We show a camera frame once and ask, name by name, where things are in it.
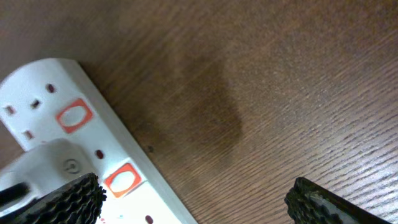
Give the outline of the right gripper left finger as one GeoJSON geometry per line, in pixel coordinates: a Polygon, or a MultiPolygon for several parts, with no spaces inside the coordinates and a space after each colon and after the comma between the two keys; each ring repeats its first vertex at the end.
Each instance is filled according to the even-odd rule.
{"type": "Polygon", "coordinates": [[[95,224],[106,198],[98,176],[88,173],[2,216],[1,223],[95,224]]]}

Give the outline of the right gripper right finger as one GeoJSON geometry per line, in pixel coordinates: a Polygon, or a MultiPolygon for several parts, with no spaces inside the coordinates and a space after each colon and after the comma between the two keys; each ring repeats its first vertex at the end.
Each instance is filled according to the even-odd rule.
{"type": "Polygon", "coordinates": [[[296,178],[284,202],[295,223],[391,224],[304,177],[296,178]]]}

